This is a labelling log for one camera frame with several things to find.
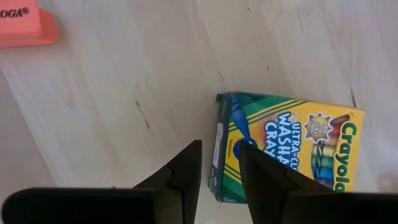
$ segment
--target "wooden surface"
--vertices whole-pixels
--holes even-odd
[[[132,187],[202,139],[197,223],[250,223],[247,206],[206,187],[215,95],[232,90],[365,109],[356,190],[398,191],[398,1],[40,5],[59,42],[0,50],[0,198],[38,185]]]

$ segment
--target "crayola logo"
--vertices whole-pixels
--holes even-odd
[[[344,192],[346,187],[345,184],[349,183],[348,173],[348,161],[349,154],[351,152],[351,144],[353,142],[353,136],[356,135],[357,129],[354,123],[345,123],[341,129],[342,135],[338,142],[338,152],[335,154],[335,159],[340,163],[337,167],[337,177],[335,182],[335,191]]]
[[[22,17],[26,14],[29,14],[28,7],[23,7],[20,9],[0,10],[0,19],[8,17],[9,18]]]

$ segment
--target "blue crayon illustration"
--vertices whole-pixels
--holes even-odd
[[[317,179],[316,181],[329,189],[333,189],[334,181],[332,179]]]
[[[316,167],[313,170],[314,178],[316,179],[331,179],[333,180],[333,169]]]
[[[244,138],[238,140],[234,145],[234,155],[236,158],[239,158],[239,145],[244,142],[248,142],[252,144],[254,147],[257,147],[257,143],[250,136],[249,130],[249,122],[246,119],[246,115],[244,114],[243,108],[239,103],[238,97],[236,94],[232,94],[232,107],[231,107],[231,119],[237,129],[243,134]]]

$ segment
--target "starburst badge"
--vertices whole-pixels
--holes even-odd
[[[315,143],[329,140],[329,132],[333,129],[330,120],[331,116],[324,116],[322,112],[317,115],[308,114],[308,121],[304,125],[307,132],[305,139],[312,139]]]

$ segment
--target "crayon box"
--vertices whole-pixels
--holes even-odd
[[[253,93],[219,94],[209,188],[220,202],[246,203],[239,145],[248,142],[337,192],[353,190],[364,111]]]

